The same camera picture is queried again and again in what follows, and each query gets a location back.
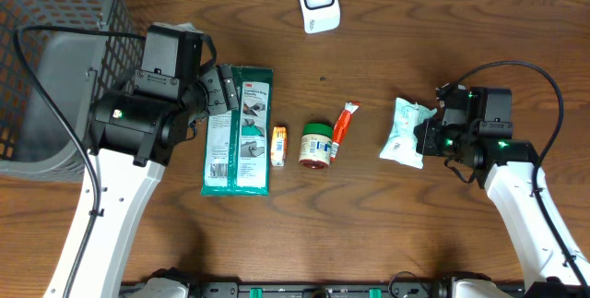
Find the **white teal wipes packet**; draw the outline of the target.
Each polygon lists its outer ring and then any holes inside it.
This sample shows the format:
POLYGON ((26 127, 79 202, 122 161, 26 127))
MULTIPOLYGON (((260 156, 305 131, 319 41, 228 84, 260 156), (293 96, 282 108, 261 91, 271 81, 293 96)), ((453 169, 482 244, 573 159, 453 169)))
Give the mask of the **white teal wipes packet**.
POLYGON ((436 113, 436 109, 397 98, 393 126, 379 158, 421 170, 423 156, 417 153, 418 138, 414 129, 436 113))

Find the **green 3M cloth package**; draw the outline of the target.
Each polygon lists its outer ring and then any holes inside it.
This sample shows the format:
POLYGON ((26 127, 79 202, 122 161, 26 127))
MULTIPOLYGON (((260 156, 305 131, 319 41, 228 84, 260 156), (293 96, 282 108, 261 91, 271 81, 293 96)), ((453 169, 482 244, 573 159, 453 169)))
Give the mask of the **green 3M cloth package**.
POLYGON ((218 67, 233 110, 207 119, 203 196, 266 196, 273 70, 218 67))

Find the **small orange white box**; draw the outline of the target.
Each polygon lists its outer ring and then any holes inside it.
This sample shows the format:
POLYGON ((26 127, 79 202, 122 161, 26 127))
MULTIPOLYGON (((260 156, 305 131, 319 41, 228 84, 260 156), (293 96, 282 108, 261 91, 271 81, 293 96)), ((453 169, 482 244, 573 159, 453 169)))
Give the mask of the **small orange white box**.
POLYGON ((287 157, 287 128, 275 126, 271 138, 270 161, 273 166, 282 167, 287 157))

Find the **orange stick sachet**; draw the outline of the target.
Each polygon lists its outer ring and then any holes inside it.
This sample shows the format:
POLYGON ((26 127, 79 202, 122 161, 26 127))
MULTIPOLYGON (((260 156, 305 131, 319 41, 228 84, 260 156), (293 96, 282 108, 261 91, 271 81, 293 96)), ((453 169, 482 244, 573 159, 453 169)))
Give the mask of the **orange stick sachet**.
POLYGON ((348 101, 345 103, 344 109, 336 120, 336 125, 333 131, 332 148, 330 152, 330 161, 336 159, 339 147, 341 146, 350 125, 352 115, 360 108, 359 101, 348 101))

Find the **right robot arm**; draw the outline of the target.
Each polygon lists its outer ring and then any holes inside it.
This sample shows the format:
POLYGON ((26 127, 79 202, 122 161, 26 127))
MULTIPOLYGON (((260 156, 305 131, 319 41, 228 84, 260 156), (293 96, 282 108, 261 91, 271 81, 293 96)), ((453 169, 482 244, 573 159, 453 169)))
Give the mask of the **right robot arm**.
POLYGON ((501 214, 525 278, 527 297, 584 297, 589 262, 569 233, 536 168, 529 141, 513 139, 512 93, 447 84, 437 89, 440 118, 415 128, 417 151, 461 163, 501 214))

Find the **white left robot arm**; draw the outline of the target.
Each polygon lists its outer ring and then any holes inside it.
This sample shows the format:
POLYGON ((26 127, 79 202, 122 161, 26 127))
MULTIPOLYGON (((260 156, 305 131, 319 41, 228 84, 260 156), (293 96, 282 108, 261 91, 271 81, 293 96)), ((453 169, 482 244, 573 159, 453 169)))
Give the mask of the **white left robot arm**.
POLYGON ((210 36, 192 24, 154 23, 140 66, 89 108, 85 136, 90 168, 48 297, 115 297, 138 224, 176 146, 196 124, 239 106, 228 66, 210 36))

